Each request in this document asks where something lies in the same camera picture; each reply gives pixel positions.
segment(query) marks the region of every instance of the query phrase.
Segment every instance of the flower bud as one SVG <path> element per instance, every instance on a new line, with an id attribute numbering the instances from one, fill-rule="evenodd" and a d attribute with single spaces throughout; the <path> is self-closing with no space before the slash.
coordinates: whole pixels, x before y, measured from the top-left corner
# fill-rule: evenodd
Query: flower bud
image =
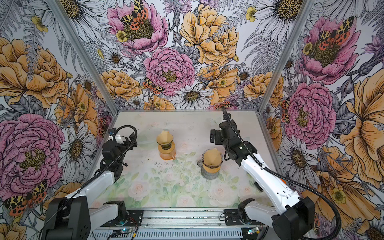
<path id="1" fill-rule="evenodd" d="M 43 107 L 43 103 L 38 100 L 38 99 L 32 99 L 31 102 L 29 103 L 29 106 L 34 110 L 34 111 L 39 111 Z"/>
<path id="2" fill-rule="evenodd" d="M 342 121 L 338 125 L 338 129 L 339 129 L 341 134 L 347 135 L 351 132 L 351 124 L 347 121 Z"/>
<path id="3" fill-rule="evenodd" d="M 347 94 L 353 92 L 354 85 L 352 81 L 352 77 L 349 77 L 342 85 L 340 88 L 341 91 L 341 96 L 344 98 L 347 96 Z"/>
<path id="4" fill-rule="evenodd" d="M 178 32 L 176 32 L 176 31 L 173 32 L 173 40 L 175 42 L 181 41 L 181 35 Z"/>

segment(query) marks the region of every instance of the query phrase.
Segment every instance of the yellow peony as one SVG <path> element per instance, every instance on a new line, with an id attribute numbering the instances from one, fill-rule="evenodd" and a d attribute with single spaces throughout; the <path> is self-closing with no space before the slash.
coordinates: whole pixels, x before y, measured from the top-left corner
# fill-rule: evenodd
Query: yellow peony
<path id="1" fill-rule="evenodd" d="M 105 71 L 101 74 L 101 78 L 113 99 L 115 99 L 116 96 L 119 96 L 128 101 L 131 97 L 140 96 L 142 94 L 142 90 L 139 87 L 139 81 L 130 77 L 123 71 Z M 96 94 L 99 98 L 103 97 L 99 90 L 96 91 Z"/>
<path id="2" fill-rule="evenodd" d="M 225 23 L 227 17 L 218 15 L 209 5 L 204 7 L 200 4 L 198 16 L 192 12 L 184 15 L 180 34 L 188 40 L 187 46 L 196 46 L 199 49 L 200 63 L 224 66 L 236 55 L 239 33 L 234 27 L 219 37 L 212 36 Z"/>
<path id="3" fill-rule="evenodd" d="M 263 96 L 266 88 L 268 87 L 269 82 L 271 81 L 271 77 L 272 71 L 267 72 L 266 74 L 262 73 L 258 76 L 254 76 L 253 78 L 251 78 L 250 81 L 252 84 L 244 86 L 244 96 L 246 98 L 256 98 L 258 96 Z M 274 108 L 276 108 L 280 104 L 280 101 L 283 98 L 283 84 L 284 79 L 282 76 L 280 76 L 279 81 L 273 89 L 271 98 L 269 99 L 269 102 Z"/>
<path id="4" fill-rule="evenodd" d="M 345 152 L 353 157 L 353 169 L 362 181 L 380 188 L 384 181 L 384 69 L 354 89 L 354 105 L 346 102 L 348 110 L 356 114 L 356 125 L 347 135 L 340 136 Z"/>
<path id="5" fill-rule="evenodd" d="M 40 54 L 32 79 L 27 79 L 26 49 L 29 47 L 21 39 L 10 43 L 0 38 L 0 96 L 13 97 L 8 104 L 18 102 L 23 94 L 34 96 L 43 103 L 43 108 L 50 108 L 57 98 L 68 93 L 67 73 L 48 49 L 39 46 Z"/>

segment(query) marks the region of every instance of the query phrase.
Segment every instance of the floral tablecloth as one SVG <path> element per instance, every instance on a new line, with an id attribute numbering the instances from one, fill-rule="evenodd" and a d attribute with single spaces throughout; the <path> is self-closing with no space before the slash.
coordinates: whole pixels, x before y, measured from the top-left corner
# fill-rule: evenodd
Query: floral tablecloth
<path id="1" fill-rule="evenodd" d="M 122 124 L 132 124 L 127 123 L 130 119 L 136 122 L 133 125 L 140 136 L 138 147 L 126 154 L 124 162 L 128 166 L 122 176 L 94 201 L 93 207 L 112 200 L 123 200 L 131 208 L 232 207 L 249 197 L 271 205 L 266 194 L 254 186 L 252 177 L 232 160 L 223 162 L 216 179 L 206 180 L 201 176 L 197 161 L 206 149 L 217 147 L 224 154 L 222 146 L 209 142 L 209 130 L 218 128 L 220 113 L 204 114 L 202 118 L 189 112 L 174 120 L 159 113 L 123 114 L 129 117 L 122 117 Z M 118 119 L 115 127 L 122 124 Z M 244 125 L 238 126 L 244 137 L 256 134 L 253 130 L 244 131 Z M 163 129 L 174 135 L 177 150 L 174 160 L 164 161 L 159 156 L 155 136 Z"/>

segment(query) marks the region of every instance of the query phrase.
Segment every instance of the green leaf print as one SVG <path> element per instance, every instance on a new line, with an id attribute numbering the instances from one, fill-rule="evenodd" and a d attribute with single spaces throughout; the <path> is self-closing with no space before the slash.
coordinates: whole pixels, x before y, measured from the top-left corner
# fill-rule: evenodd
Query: green leaf print
<path id="1" fill-rule="evenodd" d="M 237 183 L 239 181 L 239 177 L 232 178 L 232 183 Z"/>
<path id="2" fill-rule="evenodd" d="M 223 177 L 223 175 L 221 175 L 221 173 L 218 174 L 218 178 L 219 178 L 222 182 L 224 182 L 224 177 Z"/>
<path id="3" fill-rule="evenodd" d="M 172 187 L 172 194 L 177 193 L 177 191 L 179 190 L 179 187 L 180 187 L 179 184 L 175 184 L 175 185 Z"/>
<path id="4" fill-rule="evenodd" d="M 145 196 L 145 198 L 143 198 L 143 200 L 141 201 L 141 206 L 143 207 L 144 205 L 146 205 L 148 200 L 149 200 L 149 195 L 147 195 L 147 196 Z"/>
<path id="5" fill-rule="evenodd" d="M 139 173 L 135 173 L 135 175 L 132 176 L 131 180 L 135 180 L 135 178 L 137 178 L 137 176 L 139 175 Z"/>

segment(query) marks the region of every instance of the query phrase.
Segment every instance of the fern leaf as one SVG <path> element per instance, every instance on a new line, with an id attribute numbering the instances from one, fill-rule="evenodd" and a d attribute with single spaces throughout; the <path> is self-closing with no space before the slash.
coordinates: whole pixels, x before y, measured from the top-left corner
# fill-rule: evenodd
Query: fern leaf
<path id="1" fill-rule="evenodd" d="M 76 51 L 74 50 L 73 46 L 71 46 L 71 57 L 72 57 L 72 65 L 73 65 L 73 68 L 74 70 L 77 72 L 77 69 L 76 69 Z"/>
<path id="2" fill-rule="evenodd" d="M 252 34 L 251 34 L 251 36 L 249 36 L 246 40 L 245 40 L 245 43 L 247 43 L 249 40 L 251 40 L 253 37 L 259 37 L 259 36 L 261 36 L 261 35 L 263 35 L 263 32 L 256 32 L 256 31 L 254 31 Z"/>
<path id="3" fill-rule="evenodd" d="M 0 34 L 10 39 L 10 37 L 13 37 L 13 31 L 20 29 L 23 14 L 15 0 L 0 0 L 0 6 L 3 11 L 0 13 Z"/>
<path id="4" fill-rule="evenodd" d="M 89 56 L 96 66 L 97 71 L 101 74 L 104 71 L 108 71 L 108 65 L 105 64 L 104 60 L 98 55 L 97 48 L 92 44 L 84 44 Z"/>
<path id="5" fill-rule="evenodd" d="M 67 64 L 67 57 L 68 57 L 68 53 L 69 53 L 70 49 L 71 49 L 71 43 L 66 41 L 66 40 L 64 40 L 64 50 L 63 50 L 64 53 L 63 53 L 63 55 L 64 55 L 65 65 L 68 65 Z"/>
<path id="6" fill-rule="evenodd" d="M 224 12 L 226 8 L 228 9 L 227 11 L 229 11 L 231 9 L 231 6 L 232 6 L 231 10 L 234 10 L 237 4 L 239 3 L 239 1 L 240 1 L 240 4 L 245 2 L 245 0 L 219 0 L 217 12 Z"/>
<path id="7" fill-rule="evenodd" d="M 82 70 L 84 73 L 87 73 L 87 71 L 84 70 L 85 68 L 84 68 L 84 66 L 83 66 L 83 63 L 82 63 L 81 60 L 80 60 L 79 55 L 77 55 L 77 61 L 79 62 L 79 65 L 80 65 L 81 70 Z"/>
<path id="8" fill-rule="evenodd" d="M 36 37 L 37 36 L 36 31 L 38 30 L 37 30 L 37 27 L 35 26 L 34 31 L 31 34 L 32 36 L 25 36 L 25 39 L 29 39 L 25 43 L 30 46 L 26 49 L 27 68 L 28 68 L 27 78 L 29 81 L 32 81 L 33 79 L 33 73 L 34 73 L 33 70 L 36 68 L 36 62 L 40 53 L 40 49 L 38 46 L 38 39 Z"/>
<path id="9" fill-rule="evenodd" d="M 60 50 L 61 56 L 63 56 L 63 41 L 64 41 L 64 37 L 62 37 L 61 39 L 57 39 L 57 44 L 59 45 L 59 50 Z"/>

